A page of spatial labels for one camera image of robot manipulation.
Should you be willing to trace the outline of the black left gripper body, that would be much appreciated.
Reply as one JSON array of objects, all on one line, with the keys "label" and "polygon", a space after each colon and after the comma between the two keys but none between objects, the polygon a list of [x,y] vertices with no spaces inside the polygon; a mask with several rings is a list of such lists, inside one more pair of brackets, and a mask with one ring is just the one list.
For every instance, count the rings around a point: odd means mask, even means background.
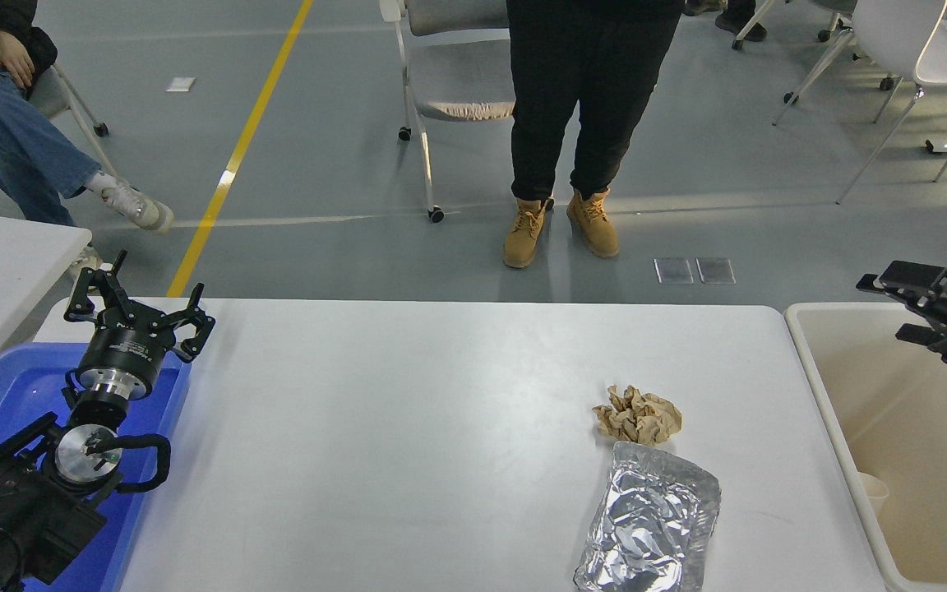
[{"label": "black left gripper body", "polygon": [[166,354],[173,348],[173,334],[119,321],[97,320],[94,325],[89,348],[76,368],[79,385],[153,387]]}]

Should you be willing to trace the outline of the seated person's hand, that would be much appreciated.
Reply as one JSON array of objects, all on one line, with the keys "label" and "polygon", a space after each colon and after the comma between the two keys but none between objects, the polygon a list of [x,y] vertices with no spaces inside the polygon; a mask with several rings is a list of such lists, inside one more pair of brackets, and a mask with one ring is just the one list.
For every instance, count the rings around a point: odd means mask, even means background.
[{"label": "seated person's hand", "polygon": [[33,85],[36,68],[29,50],[6,30],[0,30],[0,67],[5,68],[19,89],[29,89]]}]

